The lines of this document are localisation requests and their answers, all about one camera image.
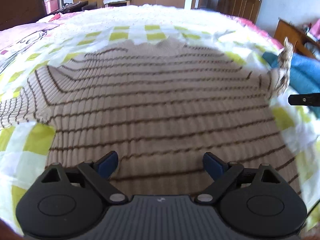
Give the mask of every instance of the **red cloth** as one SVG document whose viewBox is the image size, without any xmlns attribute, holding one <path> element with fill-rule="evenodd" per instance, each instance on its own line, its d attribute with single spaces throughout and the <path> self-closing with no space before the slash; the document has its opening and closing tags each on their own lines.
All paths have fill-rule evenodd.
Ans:
<svg viewBox="0 0 320 240">
<path fill-rule="evenodd" d="M 58 20 L 60 17 L 61 17 L 60 14 L 57 13 L 57 14 L 55 14 L 55 15 L 50 19 L 49 22 L 52 22 L 52 21 L 54 21 L 54 20 Z"/>
<path fill-rule="evenodd" d="M 320 19 L 313 25 L 310 29 L 310 33 L 315 36 L 318 40 L 320 40 Z"/>
</svg>

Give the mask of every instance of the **wooden drawer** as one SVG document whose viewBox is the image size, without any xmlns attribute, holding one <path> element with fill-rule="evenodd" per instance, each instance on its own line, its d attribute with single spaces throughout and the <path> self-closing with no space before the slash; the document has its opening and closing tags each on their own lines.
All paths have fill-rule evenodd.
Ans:
<svg viewBox="0 0 320 240">
<path fill-rule="evenodd" d="M 305 55 L 306 57 L 316 59 L 316 57 L 311 53 L 310 50 L 308 50 L 303 44 L 300 42 L 297 42 L 296 48 L 297 52 L 299 54 Z"/>
<path fill-rule="evenodd" d="M 279 21 L 274 38 L 278 40 L 282 45 L 284 44 L 284 39 L 288 37 L 289 42 L 295 47 L 297 41 L 300 40 L 300 34 L 296 32 L 290 25 Z"/>
</svg>

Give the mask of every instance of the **screw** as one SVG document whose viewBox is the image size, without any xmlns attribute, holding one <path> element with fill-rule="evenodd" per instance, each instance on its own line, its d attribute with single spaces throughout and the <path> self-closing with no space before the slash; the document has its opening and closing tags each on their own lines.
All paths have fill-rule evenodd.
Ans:
<svg viewBox="0 0 320 240">
<path fill-rule="evenodd" d="M 213 197 L 209 194 L 200 194 L 197 198 L 201 202 L 210 202 L 213 200 Z"/>
<path fill-rule="evenodd" d="M 120 193 L 112 194 L 112 195 L 110 196 L 110 200 L 111 200 L 112 202 L 121 202 L 121 201 L 124 201 L 124 200 L 125 200 L 125 195 L 120 194 Z"/>
</svg>

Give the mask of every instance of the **pink basket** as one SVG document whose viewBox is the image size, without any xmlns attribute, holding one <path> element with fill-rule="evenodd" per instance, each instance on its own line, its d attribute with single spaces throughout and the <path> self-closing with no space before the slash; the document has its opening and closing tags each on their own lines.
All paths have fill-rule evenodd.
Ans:
<svg viewBox="0 0 320 240">
<path fill-rule="evenodd" d="M 58 10 L 58 0 L 48 0 L 44 2 L 45 10 L 47 13 L 51 13 Z"/>
<path fill-rule="evenodd" d="M 313 25 L 310 32 L 313 36 L 320 40 L 320 19 Z"/>
</svg>

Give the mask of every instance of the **wooden desk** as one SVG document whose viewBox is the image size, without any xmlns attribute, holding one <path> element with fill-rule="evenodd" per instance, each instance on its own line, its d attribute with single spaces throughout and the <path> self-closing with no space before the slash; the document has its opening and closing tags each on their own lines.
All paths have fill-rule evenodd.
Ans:
<svg viewBox="0 0 320 240">
<path fill-rule="evenodd" d="M 88 1 L 84 1 L 84 2 L 76 2 L 76 3 L 73 3 L 73 4 L 69 4 L 61 9 L 58 9 L 58 10 L 55 10 L 51 13 L 48 13 L 48 15 L 52 15 L 52 14 L 56 14 L 56 13 L 62 13 L 62 14 L 65 14 L 65 13 L 71 13 L 71 12 L 81 12 L 82 11 L 82 7 L 84 6 L 87 6 L 88 5 Z"/>
<path fill-rule="evenodd" d="M 311 53 L 311 51 L 304 47 L 304 44 L 310 42 L 313 45 L 317 46 L 319 50 L 320 44 L 308 37 L 302 30 L 300 30 L 296 26 L 289 24 L 282 19 L 279 19 L 278 27 L 274 38 L 278 40 L 281 44 L 283 44 L 285 37 L 288 37 L 290 43 L 293 44 L 294 52 L 309 58 L 316 59 L 315 56 Z"/>
</svg>

